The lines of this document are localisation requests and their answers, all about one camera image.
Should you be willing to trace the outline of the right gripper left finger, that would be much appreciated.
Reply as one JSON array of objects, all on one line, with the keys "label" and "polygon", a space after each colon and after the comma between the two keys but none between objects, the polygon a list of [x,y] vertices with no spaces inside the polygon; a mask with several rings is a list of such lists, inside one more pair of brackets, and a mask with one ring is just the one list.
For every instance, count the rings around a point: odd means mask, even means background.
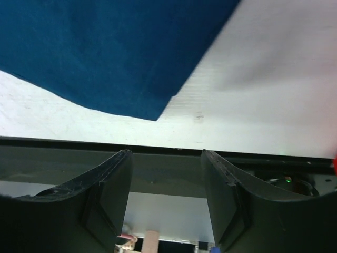
[{"label": "right gripper left finger", "polygon": [[113,252],[132,173],[122,150],[35,196],[1,196],[1,252]]}]

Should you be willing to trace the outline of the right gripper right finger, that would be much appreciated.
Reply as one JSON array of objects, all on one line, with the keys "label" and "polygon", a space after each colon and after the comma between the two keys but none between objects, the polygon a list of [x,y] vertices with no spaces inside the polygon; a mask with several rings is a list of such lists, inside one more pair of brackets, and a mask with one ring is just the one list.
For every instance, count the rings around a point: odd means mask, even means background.
[{"label": "right gripper right finger", "polygon": [[336,192],[286,190],[213,151],[202,152],[201,167],[221,252],[336,252]]}]

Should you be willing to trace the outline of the blue printed t-shirt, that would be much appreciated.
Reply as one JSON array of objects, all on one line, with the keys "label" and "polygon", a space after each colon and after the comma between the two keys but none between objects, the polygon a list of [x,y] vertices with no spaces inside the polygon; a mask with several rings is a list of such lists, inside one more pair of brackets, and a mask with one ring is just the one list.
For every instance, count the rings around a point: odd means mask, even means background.
[{"label": "blue printed t-shirt", "polygon": [[83,107],[157,120],[239,1],[1,1],[1,70]]}]

